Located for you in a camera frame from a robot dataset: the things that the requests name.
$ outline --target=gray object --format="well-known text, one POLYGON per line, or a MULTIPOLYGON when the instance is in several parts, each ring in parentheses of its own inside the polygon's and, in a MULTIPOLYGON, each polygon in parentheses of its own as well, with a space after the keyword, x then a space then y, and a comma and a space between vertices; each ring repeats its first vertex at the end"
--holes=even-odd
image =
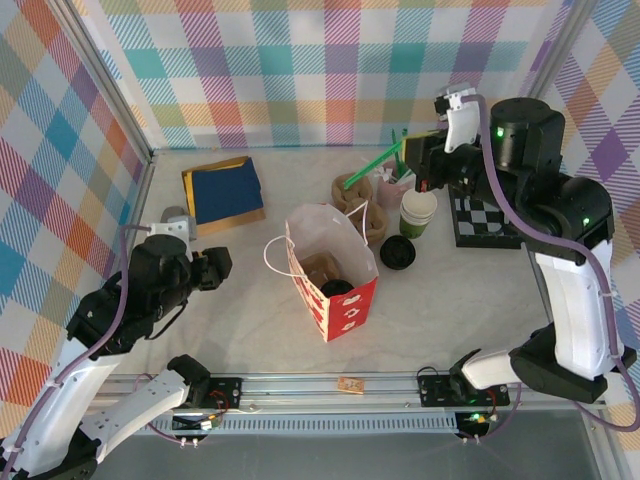
POLYGON ((189 241, 193 242, 198 238, 196 219, 191 215, 188 215, 184 208, 178 206, 167 207, 164 209, 164 212, 162 212, 162 216, 160 217, 161 223, 179 222, 181 220, 187 220, 187 223, 189 224, 189 241))

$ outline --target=cable clip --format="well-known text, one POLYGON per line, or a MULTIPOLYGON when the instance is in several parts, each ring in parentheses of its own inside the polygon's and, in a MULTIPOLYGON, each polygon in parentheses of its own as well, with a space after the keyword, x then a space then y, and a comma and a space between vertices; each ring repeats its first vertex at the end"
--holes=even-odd
POLYGON ((9 453, 22 453, 24 452, 24 448, 16 448, 15 445, 9 445, 8 447, 4 447, 4 451, 9 453))

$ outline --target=blue book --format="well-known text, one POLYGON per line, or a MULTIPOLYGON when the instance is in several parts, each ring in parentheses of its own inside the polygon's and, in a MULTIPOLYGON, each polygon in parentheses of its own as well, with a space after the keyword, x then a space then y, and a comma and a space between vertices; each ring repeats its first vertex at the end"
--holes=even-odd
POLYGON ((193 169, 185 177, 185 188, 188 203, 193 207, 190 213, 196 219, 200 235, 264 218, 260 180, 249 157, 193 169), (259 210, 257 215, 245 215, 256 210, 259 210), (235 221, 200 228, 233 217, 237 217, 235 221))

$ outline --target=white rope handle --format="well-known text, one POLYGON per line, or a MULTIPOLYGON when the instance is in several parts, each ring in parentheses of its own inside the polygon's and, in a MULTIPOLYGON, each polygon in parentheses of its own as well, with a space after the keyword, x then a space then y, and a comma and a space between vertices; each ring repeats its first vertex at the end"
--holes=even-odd
POLYGON ((280 275, 284 275, 286 277, 300 277, 300 278, 307 278, 306 275, 296 275, 295 273, 287 273, 287 272, 283 272, 282 270, 278 270, 277 268, 275 268, 274 266, 272 266, 269 263, 269 260, 267 260, 267 249, 271 246, 271 244, 277 240, 280 240, 282 238, 286 238, 287 242, 290 242, 291 245, 293 246, 293 248, 296 248, 296 244, 293 243, 293 240, 291 240, 289 237, 287 237, 286 235, 280 235, 279 237, 276 238, 272 238, 271 240, 269 240, 269 242, 264 246, 264 250, 262 251, 262 258, 264 260, 264 263, 267 265, 267 267, 269 267, 271 270, 273 270, 276 273, 279 273, 280 275))
POLYGON ((365 200, 363 204, 359 205, 352 212, 349 212, 346 216, 350 217, 354 213, 356 213, 361 208, 364 208, 364 212, 362 213, 362 238, 364 239, 364 244, 368 247, 369 240, 367 240, 367 208, 369 207, 369 200, 365 200))

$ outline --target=paper bag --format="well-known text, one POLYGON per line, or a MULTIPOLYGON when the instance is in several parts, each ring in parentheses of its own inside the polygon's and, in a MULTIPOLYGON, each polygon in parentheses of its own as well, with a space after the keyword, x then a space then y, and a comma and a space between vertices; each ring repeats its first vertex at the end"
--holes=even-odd
POLYGON ((289 270, 325 342, 344 335, 367 321, 378 282, 371 250, 349 219, 331 205, 302 205, 286 219, 289 270), (300 266, 319 252, 336 259, 340 278, 354 289, 330 298, 307 278, 300 266))

